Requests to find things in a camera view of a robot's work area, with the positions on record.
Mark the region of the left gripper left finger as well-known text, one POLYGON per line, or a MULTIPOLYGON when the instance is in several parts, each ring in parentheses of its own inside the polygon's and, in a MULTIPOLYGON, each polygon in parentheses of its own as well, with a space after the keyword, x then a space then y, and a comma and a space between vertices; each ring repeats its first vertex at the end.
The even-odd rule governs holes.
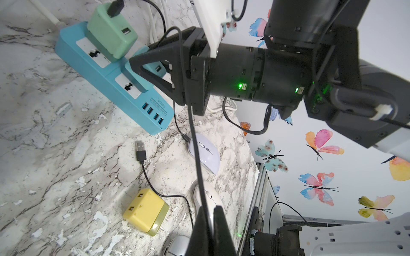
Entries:
POLYGON ((209 216, 203 207, 200 207, 192 231, 186 256, 213 256, 212 229, 209 216))

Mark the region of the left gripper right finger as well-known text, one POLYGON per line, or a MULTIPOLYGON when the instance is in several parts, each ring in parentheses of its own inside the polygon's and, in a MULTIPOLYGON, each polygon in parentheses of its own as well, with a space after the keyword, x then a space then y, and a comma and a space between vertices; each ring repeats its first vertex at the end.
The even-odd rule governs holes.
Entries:
POLYGON ((214 208, 213 248, 215 256, 236 256, 230 230, 221 206, 214 208))

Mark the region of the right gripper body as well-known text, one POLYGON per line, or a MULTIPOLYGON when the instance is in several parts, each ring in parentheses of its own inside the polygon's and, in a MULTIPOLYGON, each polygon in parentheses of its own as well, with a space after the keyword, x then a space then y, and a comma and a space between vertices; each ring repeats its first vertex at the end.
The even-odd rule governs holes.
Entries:
POLYGON ((195 115, 204 115, 210 96, 272 104, 282 115, 294 111, 312 83, 300 55, 220 44, 217 57, 199 27, 189 28, 189 93, 195 115))

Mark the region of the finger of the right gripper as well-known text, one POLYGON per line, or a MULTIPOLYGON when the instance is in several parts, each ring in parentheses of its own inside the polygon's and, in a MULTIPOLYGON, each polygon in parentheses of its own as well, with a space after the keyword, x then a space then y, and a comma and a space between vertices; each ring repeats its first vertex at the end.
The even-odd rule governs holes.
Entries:
POLYGON ((154 87, 165 93, 171 100, 180 106, 192 105, 192 97, 188 87, 188 76, 186 70, 173 68, 170 71, 171 82, 166 81, 163 77, 152 73, 146 68, 135 68, 137 81, 145 91, 154 87))
POLYGON ((130 58, 131 70, 142 74, 144 65, 167 61, 173 70, 184 68, 183 43, 194 32, 196 27, 181 30, 179 27, 170 27, 160 40, 148 47, 148 51, 130 58))

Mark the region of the white mouse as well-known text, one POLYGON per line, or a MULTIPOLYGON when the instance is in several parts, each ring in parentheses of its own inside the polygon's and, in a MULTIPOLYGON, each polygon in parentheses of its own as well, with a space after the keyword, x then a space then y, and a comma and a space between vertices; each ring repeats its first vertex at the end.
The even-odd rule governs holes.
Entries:
MULTIPOLYGON (((208 206, 208 216, 209 222, 211 224, 211 231, 214 231, 214 208, 221 206, 225 212, 225 206, 221 200, 219 193, 213 187, 213 185, 207 181, 203 182, 205 189, 205 198, 208 206)), ((193 199, 196 210, 196 217, 199 215, 199 210, 202 207, 201 197, 200 197, 200 187, 199 184, 196 185, 193 192, 193 199)))

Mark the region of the black cable teal strip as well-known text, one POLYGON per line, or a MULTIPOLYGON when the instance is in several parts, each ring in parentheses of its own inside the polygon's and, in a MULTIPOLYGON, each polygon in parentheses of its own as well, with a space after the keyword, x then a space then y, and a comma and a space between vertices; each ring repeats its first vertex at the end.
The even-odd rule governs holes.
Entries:
POLYGON ((209 221, 209 214, 208 214, 208 206, 207 202, 205 199, 205 192, 204 192, 204 179, 202 176, 202 170, 201 170, 201 163, 199 159, 199 148, 198 148, 198 140, 196 137, 195 133, 195 128, 194 128, 194 118, 192 114, 192 105, 191 105, 191 99, 190 95, 188 92, 187 88, 187 78, 186 78, 186 71, 185 71, 185 62, 184 62, 184 57, 183 57, 183 35, 182 31, 176 27, 172 26, 169 29, 166 30, 164 33, 163 37, 160 39, 161 42, 165 40, 165 38, 171 33, 171 31, 176 31, 178 33, 178 42, 179 42, 179 56, 180 56, 180 63, 182 66, 182 85, 185 91, 185 98, 186 98, 186 105, 187 105, 187 113, 188 113, 188 118, 189 118, 189 125, 190 125, 190 131, 191 131, 191 136, 192 140, 194 142, 194 152, 195 152, 195 164, 196 164, 196 174, 198 178, 198 185, 199 185, 199 191, 200 191, 200 197, 201 197, 201 202, 202 202, 202 207, 204 215, 205 215, 205 223, 207 227, 207 231, 209 233, 212 232, 212 226, 209 221))

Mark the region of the yellow green charger plug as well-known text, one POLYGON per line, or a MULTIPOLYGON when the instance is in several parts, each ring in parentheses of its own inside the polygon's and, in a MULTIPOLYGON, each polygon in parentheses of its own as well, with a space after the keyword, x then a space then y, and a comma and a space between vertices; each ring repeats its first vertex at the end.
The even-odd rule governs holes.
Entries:
POLYGON ((139 231, 155 236, 166 215, 169 205, 149 188, 140 190, 123 214, 123 219, 139 231))

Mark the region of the teal power strip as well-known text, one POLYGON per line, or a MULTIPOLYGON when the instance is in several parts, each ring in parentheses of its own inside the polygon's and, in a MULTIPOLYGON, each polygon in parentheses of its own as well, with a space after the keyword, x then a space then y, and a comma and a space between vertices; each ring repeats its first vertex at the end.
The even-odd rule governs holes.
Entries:
POLYGON ((87 22, 64 28, 55 52, 150 135, 167 129, 174 110, 126 58, 110 62, 86 37, 87 22))

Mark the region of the silver mouse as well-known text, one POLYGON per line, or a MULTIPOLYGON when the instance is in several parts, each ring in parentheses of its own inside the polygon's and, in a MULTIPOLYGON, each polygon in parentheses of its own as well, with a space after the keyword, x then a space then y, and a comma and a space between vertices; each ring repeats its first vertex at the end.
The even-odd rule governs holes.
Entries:
POLYGON ((190 238, 185 235, 178 235, 173 238, 165 248, 164 256, 185 256, 188 249, 190 238))

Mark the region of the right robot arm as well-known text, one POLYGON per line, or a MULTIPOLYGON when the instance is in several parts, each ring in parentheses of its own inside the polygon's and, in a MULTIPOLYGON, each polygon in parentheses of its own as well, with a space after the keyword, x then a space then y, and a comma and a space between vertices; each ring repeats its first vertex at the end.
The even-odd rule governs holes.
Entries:
POLYGON ((133 72, 148 80, 190 115, 202 116, 210 96, 267 105, 289 117, 304 102, 310 118, 365 148, 404 157, 410 129, 408 81, 359 58, 358 25, 368 1, 193 1, 199 27, 166 31, 132 57, 133 72), (262 27, 266 48, 224 44, 222 24, 246 10, 269 15, 262 27))

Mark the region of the green plug on teal strip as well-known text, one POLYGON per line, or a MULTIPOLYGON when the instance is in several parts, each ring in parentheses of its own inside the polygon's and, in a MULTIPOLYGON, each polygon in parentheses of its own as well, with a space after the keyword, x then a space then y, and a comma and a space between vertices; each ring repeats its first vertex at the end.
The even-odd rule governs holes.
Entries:
POLYGON ((123 58, 138 35, 121 14, 124 1, 98 5, 86 26, 86 37, 112 63, 123 58))

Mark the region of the aluminium front rail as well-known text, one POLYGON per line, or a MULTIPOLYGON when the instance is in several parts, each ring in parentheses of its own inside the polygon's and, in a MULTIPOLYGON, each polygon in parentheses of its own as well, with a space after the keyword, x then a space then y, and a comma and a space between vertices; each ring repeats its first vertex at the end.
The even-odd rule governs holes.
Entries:
POLYGON ((238 249, 238 255, 248 256, 249 252, 249 232, 252 229, 259 229, 263 233, 276 234, 277 229, 283 225, 283 214, 280 207, 274 203, 278 201, 267 170, 262 163, 257 164, 258 177, 247 214, 246 224, 238 249))

